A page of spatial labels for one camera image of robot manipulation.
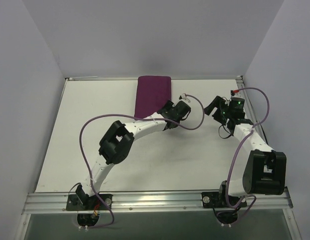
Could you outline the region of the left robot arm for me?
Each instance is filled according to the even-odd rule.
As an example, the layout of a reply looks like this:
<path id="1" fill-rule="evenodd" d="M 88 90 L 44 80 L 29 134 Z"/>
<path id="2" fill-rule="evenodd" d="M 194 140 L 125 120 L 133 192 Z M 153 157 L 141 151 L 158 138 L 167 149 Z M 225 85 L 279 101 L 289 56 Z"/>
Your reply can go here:
<path id="1" fill-rule="evenodd" d="M 185 101 L 180 100 L 174 104 L 168 100 L 162 109 L 146 118 L 130 117 L 133 122 L 113 122 L 99 142 L 98 153 L 104 158 L 104 162 L 97 161 L 93 167 L 90 167 L 83 149 L 83 131 L 88 125 L 85 123 L 80 131 L 79 144 L 89 175 L 76 189 L 78 205 L 85 210 L 95 205 L 95 194 L 103 181 L 114 165 L 127 158 L 135 141 L 155 132 L 178 127 L 190 112 L 191 107 Z"/>

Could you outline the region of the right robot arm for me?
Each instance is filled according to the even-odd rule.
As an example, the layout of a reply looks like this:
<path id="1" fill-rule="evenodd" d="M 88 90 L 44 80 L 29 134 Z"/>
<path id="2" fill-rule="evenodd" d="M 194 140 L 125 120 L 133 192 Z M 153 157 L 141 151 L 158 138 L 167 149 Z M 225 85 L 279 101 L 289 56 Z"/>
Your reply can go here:
<path id="1" fill-rule="evenodd" d="M 244 103 L 238 96 L 230 100 L 216 96 L 204 109 L 239 141 L 224 189 L 217 193 L 218 203 L 225 207 L 235 197 L 281 195 L 285 188 L 286 155 L 275 151 L 256 132 L 253 122 L 245 117 Z"/>

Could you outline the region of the purple cloth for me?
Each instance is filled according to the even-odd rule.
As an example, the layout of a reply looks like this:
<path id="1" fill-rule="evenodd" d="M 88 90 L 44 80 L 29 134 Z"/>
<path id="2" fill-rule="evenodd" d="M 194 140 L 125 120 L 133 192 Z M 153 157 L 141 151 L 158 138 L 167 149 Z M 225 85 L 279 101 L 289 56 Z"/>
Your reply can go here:
<path id="1" fill-rule="evenodd" d="M 144 75 L 138 77 L 134 117 L 145 118 L 159 111 L 171 100 L 171 77 Z"/>

